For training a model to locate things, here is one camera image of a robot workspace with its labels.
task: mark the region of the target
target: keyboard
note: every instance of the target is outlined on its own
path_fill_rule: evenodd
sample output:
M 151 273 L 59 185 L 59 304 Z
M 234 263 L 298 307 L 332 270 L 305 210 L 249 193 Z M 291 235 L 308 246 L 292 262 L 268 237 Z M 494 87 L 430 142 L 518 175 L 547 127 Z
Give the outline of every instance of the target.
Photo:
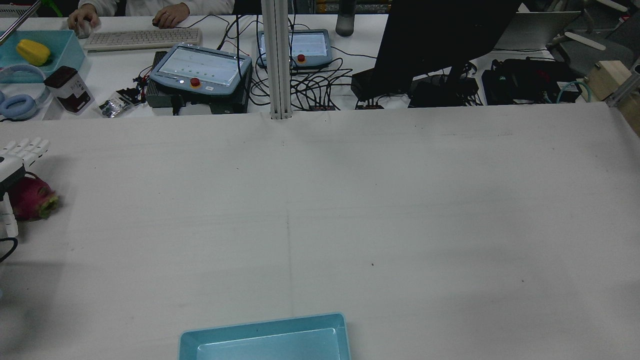
M 87 51 L 117 51 L 172 47 L 179 42 L 200 45 L 198 28 L 153 29 L 92 33 L 84 43 Z

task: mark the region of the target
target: blue bin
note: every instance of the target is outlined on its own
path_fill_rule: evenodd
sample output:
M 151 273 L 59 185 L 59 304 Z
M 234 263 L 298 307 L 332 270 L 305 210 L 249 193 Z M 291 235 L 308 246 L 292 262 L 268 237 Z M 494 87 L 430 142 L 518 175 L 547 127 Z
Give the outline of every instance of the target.
M 6 67 L 15 64 L 28 63 L 15 50 L 20 40 L 29 39 L 39 42 L 51 50 L 51 57 L 47 62 L 38 68 L 44 72 L 46 76 L 51 75 L 62 65 L 72 67 L 76 70 L 80 69 L 84 61 L 84 52 L 76 34 L 73 30 L 35 30 L 35 31 L 16 31 L 0 46 L 0 67 Z M 42 79 L 28 73 L 16 73 L 8 78 L 2 79 L 3 83 L 41 83 Z
M 340 313 L 182 333 L 178 360 L 351 360 Z

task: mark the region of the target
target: light blue tray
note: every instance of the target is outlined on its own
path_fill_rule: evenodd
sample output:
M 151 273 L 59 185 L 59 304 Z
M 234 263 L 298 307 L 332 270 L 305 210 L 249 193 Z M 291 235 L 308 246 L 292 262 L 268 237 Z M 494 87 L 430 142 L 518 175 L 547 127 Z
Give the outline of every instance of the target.
M 39 42 L 51 50 L 49 60 L 44 65 L 38 67 L 46 76 L 51 75 L 62 65 L 79 70 L 84 61 L 84 52 L 73 30 L 18 30 L 0 46 L 0 67 L 27 63 L 15 50 L 16 45 L 24 38 Z M 38 79 L 37 76 L 28 73 L 19 72 L 3 79 L 2 82 L 41 83 L 42 79 Z
M 341 313 L 192 330 L 178 360 L 351 360 Z

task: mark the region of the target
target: touchscreen display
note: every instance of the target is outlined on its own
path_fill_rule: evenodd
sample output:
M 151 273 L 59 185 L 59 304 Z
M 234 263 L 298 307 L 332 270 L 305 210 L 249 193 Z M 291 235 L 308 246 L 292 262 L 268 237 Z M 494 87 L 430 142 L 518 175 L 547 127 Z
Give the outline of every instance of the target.
M 260 54 L 266 53 L 266 45 L 264 43 L 264 34 L 260 39 Z M 305 56 L 326 56 L 326 42 L 324 41 L 324 33 L 295 33 L 293 43 L 291 44 L 291 53 L 295 55 L 304 54 Z
M 238 62 L 234 58 L 179 47 L 158 71 L 229 86 L 238 73 Z

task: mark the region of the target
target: computer mouse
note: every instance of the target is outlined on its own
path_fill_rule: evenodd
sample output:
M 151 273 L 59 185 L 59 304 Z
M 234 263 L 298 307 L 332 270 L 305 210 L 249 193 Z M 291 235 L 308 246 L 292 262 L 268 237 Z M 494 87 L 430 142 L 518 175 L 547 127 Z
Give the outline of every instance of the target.
M 93 32 L 93 28 L 91 27 L 91 23 L 89 20 L 78 21 L 76 24 L 76 36 L 78 38 L 88 38 L 89 35 Z

